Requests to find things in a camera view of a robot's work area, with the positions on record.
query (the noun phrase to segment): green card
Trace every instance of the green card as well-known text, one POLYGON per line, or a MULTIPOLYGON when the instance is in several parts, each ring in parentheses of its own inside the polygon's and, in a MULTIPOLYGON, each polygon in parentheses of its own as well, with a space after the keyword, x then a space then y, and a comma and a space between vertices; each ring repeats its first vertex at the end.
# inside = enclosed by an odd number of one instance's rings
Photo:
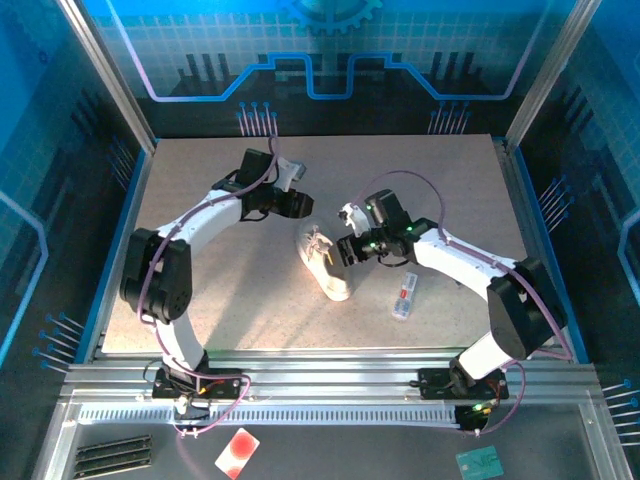
POLYGON ((459 453, 456 460, 463 480, 485 480, 504 475, 495 447, 459 453))

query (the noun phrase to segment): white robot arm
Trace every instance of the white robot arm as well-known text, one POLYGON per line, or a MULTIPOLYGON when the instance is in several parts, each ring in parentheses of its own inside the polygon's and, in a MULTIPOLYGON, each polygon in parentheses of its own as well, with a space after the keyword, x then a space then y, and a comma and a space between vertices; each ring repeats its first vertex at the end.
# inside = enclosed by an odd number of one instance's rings
POLYGON ((276 160, 274 181, 265 181, 250 192, 230 197, 230 193, 246 189, 264 175, 272 160, 271 154, 247 150, 240 169, 216 183, 186 214, 155 231, 138 229, 131 236, 120 295, 136 311, 151 258, 179 225, 162 252, 150 288, 142 299, 142 317, 156 328, 164 352, 163 363, 178 376, 181 371, 207 369, 206 352, 196 339, 187 312, 192 295, 191 265, 200 251, 223 230, 244 221, 251 212, 259 211, 263 217, 276 213, 289 218, 302 218, 311 213, 313 200, 291 189, 291 184, 302 178, 305 166, 282 157, 276 160))
POLYGON ((354 230, 337 242, 345 266, 373 257, 403 257, 444 273, 488 303, 490 331, 451 364, 451 384, 459 396, 495 370, 527 358, 553 336, 536 302, 516 278, 505 272, 517 272, 525 278, 553 312, 558 327, 565 326, 564 310, 538 260, 516 262, 499 257, 456 239, 433 221, 412 221, 391 190, 382 190, 365 203, 374 227, 355 205, 345 205, 339 214, 354 230))

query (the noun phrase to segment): gray work surface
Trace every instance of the gray work surface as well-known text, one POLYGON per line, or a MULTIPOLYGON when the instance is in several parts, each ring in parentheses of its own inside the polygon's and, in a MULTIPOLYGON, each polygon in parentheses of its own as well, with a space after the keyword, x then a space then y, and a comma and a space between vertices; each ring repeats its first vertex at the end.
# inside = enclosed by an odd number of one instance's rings
MULTIPOLYGON (((489 135, 289 137, 282 155, 308 167, 294 185, 315 199, 335 237, 351 233, 337 216, 371 179, 391 169, 427 176, 447 205, 446 228, 492 253, 525 258, 522 236, 489 135)), ((164 225, 199 202, 211 185, 238 168, 246 148, 266 138, 162 140, 154 158, 138 227, 164 225)), ((408 176, 368 190, 393 189, 413 218, 437 220, 429 187, 408 176)), ((271 215, 218 235, 193 265, 189 315, 209 350, 468 346, 486 333, 486 303, 449 277, 416 265, 384 268, 371 260, 350 269, 355 293, 331 302, 295 249, 299 221, 271 215), (419 275, 412 314, 391 316, 406 271, 419 275)), ((152 334, 116 300, 105 352, 158 352, 152 334)))
MULTIPOLYGON (((410 427, 249 426, 260 446, 241 480, 462 479, 456 454, 494 446, 505 480, 589 480, 597 473, 577 409, 522 407, 501 430, 476 439, 410 427)), ((215 461, 237 427, 180 439, 168 425, 82 426, 79 446, 153 438, 152 466, 110 480, 228 477, 215 461)))

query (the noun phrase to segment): white sneaker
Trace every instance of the white sneaker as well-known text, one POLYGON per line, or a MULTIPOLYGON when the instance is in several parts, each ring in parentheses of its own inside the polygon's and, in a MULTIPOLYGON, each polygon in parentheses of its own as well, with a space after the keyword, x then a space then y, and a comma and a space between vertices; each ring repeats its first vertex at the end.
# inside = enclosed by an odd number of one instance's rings
POLYGON ((296 246, 302 262, 334 302, 351 296, 351 279, 340 253, 330 239, 327 226, 318 218, 307 218, 298 229, 296 246))

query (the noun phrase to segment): black metal plate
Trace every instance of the black metal plate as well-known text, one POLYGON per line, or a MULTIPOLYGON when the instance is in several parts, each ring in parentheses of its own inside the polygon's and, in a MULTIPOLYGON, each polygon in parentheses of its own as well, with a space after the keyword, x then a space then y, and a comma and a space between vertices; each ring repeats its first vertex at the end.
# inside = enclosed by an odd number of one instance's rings
POLYGON ((509 398, 504 373, 495 370, 487 375, 482 381, 469 388, 469 395, 461 398, 453 394, 449 388, 451 378, 449 369, 446 368, 421 368, 418 370, 418 381, 420 382, 420 397, 423 400, 491 400, 496 398, 499 382, 504 380, 500 387, 500 398, 509 398))
POLYGON ((151 464, 151 436, 81 447, 76 452, 73 478, 91 478, 151 464))
MULTIPOLYGON (((207 375, 239 375, 242 373, 242 370, 235 368, 215 368, 202 373, 207 375)), ((213 388, 209 388, 204 394, 198 394, 195 392, 192 384, 178 378, 168 378, 165 369, 160 368, 156 373, 152 397, 158 399, 176 399, 182 395, 181 391, 192 393, 193 398, 235 400, 240 396, 240 389, 242 388, 241 382, 237 382, 236 380, 217 380, 216 382, 218 383, 216 383, 213 388)), ((201 386, 206 387, 209 383, 209 381, 203 380, 201 386)))

